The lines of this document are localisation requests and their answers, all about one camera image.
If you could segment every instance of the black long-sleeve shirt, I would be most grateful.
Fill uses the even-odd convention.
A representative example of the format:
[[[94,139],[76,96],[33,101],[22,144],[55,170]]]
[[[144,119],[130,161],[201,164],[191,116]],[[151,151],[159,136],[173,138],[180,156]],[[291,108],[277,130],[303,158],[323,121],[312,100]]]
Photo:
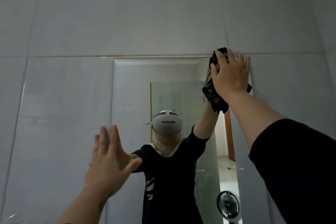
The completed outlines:
[[[278,120],[258,136],[249,157],[288,224],[336,223],[334,139]]]

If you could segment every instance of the fingers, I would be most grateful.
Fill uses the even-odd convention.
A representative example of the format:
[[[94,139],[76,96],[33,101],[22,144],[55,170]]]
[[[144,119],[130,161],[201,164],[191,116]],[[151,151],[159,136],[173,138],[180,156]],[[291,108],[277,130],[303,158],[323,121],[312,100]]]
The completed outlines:
[[[125,167],[124,172],[129,176],[133,171],[137,170],[142,163],[142,158],[133,159],[127,167]]]
[[[241,52],[236,52],[236,56],[237,56],[237,63],[239,66],[244,67],[244,55]]]
[[[231,49],[227,50],[227,57],[228,57],[228,60],[229,60],[229,64],[234,64],[234,63],[237,62],[235,54],[233,53],[233,51]]]
[[[245,60],[245,71],[246,73],[249,73],[251,69],[251,57],[247,56]]]
[[[99,135],[94,136],[94,145],[93,145],[93,152],[92,152],[92,160],[98,157],[98,145],[99,145]]]
[[[215,50],[217,59],[218,59],[218,63],[220,67],[226,66],[228,64],[225,56],[223,53],[221,53],[219,50]]]
[[[211,66],[211,77],[212,79],[216,79],[218,75],[217,68],[215,64],[210,64],[210,66]]]
[[[107,130],[104,126],[100,127],[99,131],[99,143],[98,143],[98,155],[105,155],[106,153],[106,140]]]
[[[111,157],[116,156],[118,143],[120,142],[119,132],[116,125],[111,126],[110,146],[108,147],[107,154]]]

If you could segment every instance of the floor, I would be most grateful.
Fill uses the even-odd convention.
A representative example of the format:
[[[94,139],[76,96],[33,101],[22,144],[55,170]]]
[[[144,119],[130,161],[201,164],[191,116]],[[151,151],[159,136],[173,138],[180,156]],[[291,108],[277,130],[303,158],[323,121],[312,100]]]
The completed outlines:
[[[218,156],[220,191],[229,190],[239,196],[236,163],[228,156]]]

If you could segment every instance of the hand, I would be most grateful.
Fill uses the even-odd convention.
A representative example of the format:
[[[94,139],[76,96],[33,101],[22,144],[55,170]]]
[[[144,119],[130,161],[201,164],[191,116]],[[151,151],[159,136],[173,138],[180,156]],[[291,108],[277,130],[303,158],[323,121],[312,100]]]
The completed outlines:
[[[101,127],[99,135],[94,136],[92,161],[83,183],[83,190],[95,191],[102,201],[117,193],[130,174],[142,163],[141,158],[128,163],[116,125],[111,126],[108,150],[107,145],[107,131],[105,127]]]
[[[229,103],[232,95],[238,92],[246,92],[249,81],[249,73],[251,68],[251,59],[246,60],[240,52],[235,54],[231,49],[227,49],[229,62],[224,55],[219,51],[215,51],[219,63],[219,72],[216,66],[211,64],[211,77],[216,92],[227,103]]]

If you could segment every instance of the fan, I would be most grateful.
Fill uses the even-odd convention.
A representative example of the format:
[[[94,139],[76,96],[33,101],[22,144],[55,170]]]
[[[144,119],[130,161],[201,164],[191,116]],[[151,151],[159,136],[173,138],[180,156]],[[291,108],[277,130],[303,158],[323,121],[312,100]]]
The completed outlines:
[[[239,197],[231,191],[222,191],[217,196],[217,208],[229,224],[238,224],[241,220]]]

